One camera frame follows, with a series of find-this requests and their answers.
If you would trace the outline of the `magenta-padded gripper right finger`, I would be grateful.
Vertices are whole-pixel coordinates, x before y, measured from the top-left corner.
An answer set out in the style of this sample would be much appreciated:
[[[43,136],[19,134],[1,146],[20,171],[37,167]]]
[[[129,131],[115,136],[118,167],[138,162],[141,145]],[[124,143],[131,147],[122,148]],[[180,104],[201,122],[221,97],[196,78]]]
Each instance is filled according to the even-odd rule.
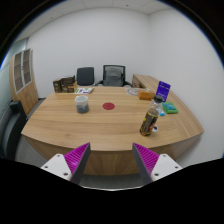
[[[144,185],[182,169],[168,154],[157,154],[137,143],[132,145],[132,153]]]

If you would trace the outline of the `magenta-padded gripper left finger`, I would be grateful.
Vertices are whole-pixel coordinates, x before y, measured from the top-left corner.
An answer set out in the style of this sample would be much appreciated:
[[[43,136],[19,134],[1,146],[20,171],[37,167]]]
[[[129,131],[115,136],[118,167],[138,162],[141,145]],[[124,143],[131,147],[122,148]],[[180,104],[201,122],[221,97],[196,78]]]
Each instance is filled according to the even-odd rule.
[[[72,183],[79,184],[90,152],[90,144],[86,143],[65,155],[55,154],[42,166],[42,169]]]

